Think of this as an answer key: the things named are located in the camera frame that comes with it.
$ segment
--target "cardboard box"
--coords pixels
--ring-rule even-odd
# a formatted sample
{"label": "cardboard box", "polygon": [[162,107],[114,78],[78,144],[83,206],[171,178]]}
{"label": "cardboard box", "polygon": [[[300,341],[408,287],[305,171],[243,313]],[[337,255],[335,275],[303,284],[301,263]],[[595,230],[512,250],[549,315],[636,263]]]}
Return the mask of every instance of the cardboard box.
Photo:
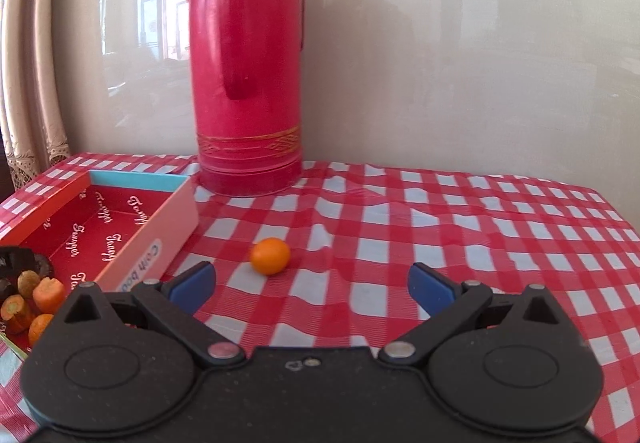
{"label": "cardboard box", "polygon": [[[84,281],[128,291],[160,279],[197,223],[188,176],[90,170],[5,229],[0,245],[45,255],[67,293]],[[28,352],[26,333],[10,341]]]}

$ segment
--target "orange fruit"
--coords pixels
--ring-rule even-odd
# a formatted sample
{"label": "orange fruit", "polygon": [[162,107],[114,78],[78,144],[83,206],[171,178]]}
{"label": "orange fruit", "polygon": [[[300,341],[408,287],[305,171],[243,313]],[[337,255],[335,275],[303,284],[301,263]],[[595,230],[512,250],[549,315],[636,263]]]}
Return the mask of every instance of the orange fruit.
{"label": "orange fruit", "polygon": [[270,237],[254,245],[249,260],[258,273],[275,275],[285,269],[290,258],[291,250],[287,243]]}
{"label": "orange fruit", "polygon": [[31,326],[29,327],[29,345],[33,347],[38,339],[40,338],[42,332],[49,325],[49,322],[53,320],[53,315],[45,313],[43,315],[39,315],[35,317]]}

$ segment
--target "triangular hole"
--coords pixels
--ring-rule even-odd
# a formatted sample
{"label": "triangular hole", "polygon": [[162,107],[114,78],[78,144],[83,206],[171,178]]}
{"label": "triangular hole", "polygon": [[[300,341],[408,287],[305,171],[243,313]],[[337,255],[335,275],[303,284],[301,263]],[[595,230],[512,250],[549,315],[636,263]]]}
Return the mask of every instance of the triangular hole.
{"label": "triangular hole", "polygon": [[551,311],[549,304],[542,297],[535,297],[531,300],[524,319],[530,322],[540,322],[543,324],[558,324],[558,319]]}
{"label": "triangular hole", "polygon": [[89,295],[81,295],[78,300],[76,300],[71,311],[66,315],[65,322],[67,324],[76,324],[78,322],[99,319],[100,314],[94,304],[94,300]]}

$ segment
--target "curtain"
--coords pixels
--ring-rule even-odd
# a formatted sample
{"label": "curtain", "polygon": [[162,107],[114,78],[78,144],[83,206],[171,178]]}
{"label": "curtain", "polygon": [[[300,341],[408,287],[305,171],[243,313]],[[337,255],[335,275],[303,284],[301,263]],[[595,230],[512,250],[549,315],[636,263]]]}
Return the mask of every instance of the curtain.
{"label": "curtain", "polygon": [[51,42],[51,0],[0,0],[0,129],[14,187],[67,158]]}

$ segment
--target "checkered tablecloth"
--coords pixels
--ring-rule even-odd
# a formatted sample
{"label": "checkered tablecloth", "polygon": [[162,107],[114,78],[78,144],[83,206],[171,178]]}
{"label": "checkered tablecloth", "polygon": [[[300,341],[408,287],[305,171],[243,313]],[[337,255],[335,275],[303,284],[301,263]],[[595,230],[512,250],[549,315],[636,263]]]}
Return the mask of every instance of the checkered tablecloth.
{"label": "checkered tablecloth", "polygon": [[[193,174],[197,164],[79,155],[5,201],[0,222],[89,168]],[[212,261],[218,288],[196,317],[245,349],[379,349],[428,317],[407,293],[414,261],[507,293],[542,282],[604,367],[590,429],[607,443],[640,437],[640,238],[597,192],[518,176],[308,162],[279,195],[225,198],[199,187],[196,201],[200,224],[167,278]],[[292,248],[289,269],[268,279],[247,263],[250,246],[265,237]],[[34,424],[18,389],[19,362],[0,353],[0,443],[8,443]]]}

